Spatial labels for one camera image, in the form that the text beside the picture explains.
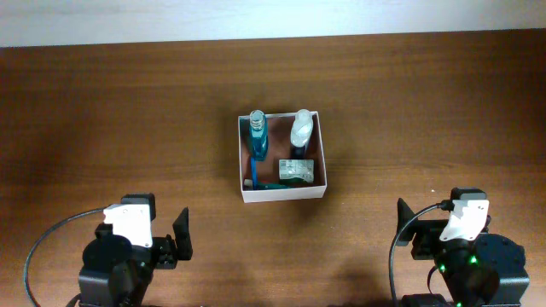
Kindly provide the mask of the green white soap packet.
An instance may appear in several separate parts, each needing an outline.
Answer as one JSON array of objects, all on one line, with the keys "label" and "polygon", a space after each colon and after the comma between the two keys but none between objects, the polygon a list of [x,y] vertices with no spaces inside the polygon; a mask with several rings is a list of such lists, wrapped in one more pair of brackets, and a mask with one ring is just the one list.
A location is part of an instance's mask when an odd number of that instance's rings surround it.
[{"label": "green white soap packet", "polygon": [[315,179],[313,159],[280,159],[279,182],[281,184],[313,184]]}]

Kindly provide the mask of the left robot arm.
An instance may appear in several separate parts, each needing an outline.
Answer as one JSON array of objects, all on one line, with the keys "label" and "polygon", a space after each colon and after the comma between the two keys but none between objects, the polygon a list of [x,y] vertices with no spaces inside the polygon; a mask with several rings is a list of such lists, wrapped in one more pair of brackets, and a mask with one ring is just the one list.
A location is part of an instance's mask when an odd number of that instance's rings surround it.
[{"label": "left robot arm", "polygon": [[189,209],[172,224],[173,235],[152,235],[154,194],[127,194],[102,210],[96,238],[83,251],[78,275],[80,306],[140,306],[157,269],[189,261],[193,247]]}]

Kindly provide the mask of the blue disposable razor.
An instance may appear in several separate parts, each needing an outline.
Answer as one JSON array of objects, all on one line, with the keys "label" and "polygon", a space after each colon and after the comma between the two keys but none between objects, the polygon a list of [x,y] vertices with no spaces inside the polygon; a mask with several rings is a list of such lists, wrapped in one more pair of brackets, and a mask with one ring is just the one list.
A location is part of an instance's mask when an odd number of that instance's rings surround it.
[{"label": "blue disposable razor", "polygon": [[256,168],[256,160],[254,157],[250,158],[250,171],[251,177],[243,180],[243,187],[246,189],[257,190],[258,189],[258,175]]}]

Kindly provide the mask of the clear purple sanitizer bottle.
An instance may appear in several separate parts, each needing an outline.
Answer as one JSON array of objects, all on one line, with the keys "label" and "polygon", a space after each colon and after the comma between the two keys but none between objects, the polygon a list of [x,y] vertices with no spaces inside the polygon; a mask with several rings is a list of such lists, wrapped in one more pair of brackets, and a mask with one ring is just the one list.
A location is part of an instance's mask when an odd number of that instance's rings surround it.
[{"label": "clear purple sanitizer bottle", "polygon": [[307,109],[300,109],[294,117],[293,126],[290,133],[291,157],[293,159],[303,159],[308,148],[311,134],[313,131],[312,114]]}]

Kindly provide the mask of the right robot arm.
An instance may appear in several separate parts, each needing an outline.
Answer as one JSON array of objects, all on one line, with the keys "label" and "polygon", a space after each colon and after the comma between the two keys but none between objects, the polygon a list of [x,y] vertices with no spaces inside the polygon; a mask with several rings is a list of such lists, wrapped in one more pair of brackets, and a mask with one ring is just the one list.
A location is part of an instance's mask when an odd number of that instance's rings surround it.
[{"label": "right robot arm", "polygon": [[[453,188],[450,198],[418,212],[397,202],[397,232],[389,251],[389,285],[395,306],[520,306],[530,284],[525,248],[489,232],[490,201],[479,188]],[[439,272],[452,298],[428,293],[398,298],[394,251],[412,245],[414,260],[432,260],[427,278]]]}]

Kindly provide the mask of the white teal toothpaste tube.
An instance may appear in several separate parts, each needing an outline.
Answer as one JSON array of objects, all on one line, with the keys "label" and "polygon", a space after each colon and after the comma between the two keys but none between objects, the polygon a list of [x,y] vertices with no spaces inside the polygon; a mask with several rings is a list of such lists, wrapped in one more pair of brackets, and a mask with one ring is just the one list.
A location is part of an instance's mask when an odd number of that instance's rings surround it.
[{"label": "white teal toothpaste tube", "polygon": [[289,186],[277,184],[277,183],[263,183],[259,182],[256,184],[255,188],[257,190],[273,190],[273,189],[287,189]]}]

